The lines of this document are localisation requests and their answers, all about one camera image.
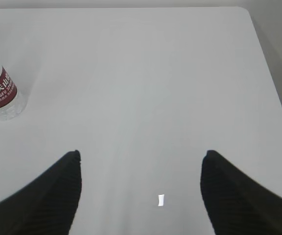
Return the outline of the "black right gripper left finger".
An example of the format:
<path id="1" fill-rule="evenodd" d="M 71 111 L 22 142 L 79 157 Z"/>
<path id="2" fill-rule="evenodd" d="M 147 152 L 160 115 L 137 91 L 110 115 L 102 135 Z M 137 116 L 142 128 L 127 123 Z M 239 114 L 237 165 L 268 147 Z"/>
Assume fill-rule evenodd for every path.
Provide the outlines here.
<path id="1" fill-rule="evenodd" d="M 67 235 L 81 195 L 80 152 L 70 151 L 0 202 L 0 235 Z"/>

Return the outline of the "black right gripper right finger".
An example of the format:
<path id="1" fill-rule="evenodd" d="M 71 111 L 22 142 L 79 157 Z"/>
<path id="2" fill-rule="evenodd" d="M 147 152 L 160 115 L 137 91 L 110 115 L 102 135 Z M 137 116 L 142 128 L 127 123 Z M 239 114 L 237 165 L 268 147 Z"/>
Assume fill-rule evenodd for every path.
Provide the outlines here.
<path id="1" fill-rule="evenodd" d="M 200 190 L 217 235 L 282 235 L 282 197 L 215 150 L 202 161 Z"/>

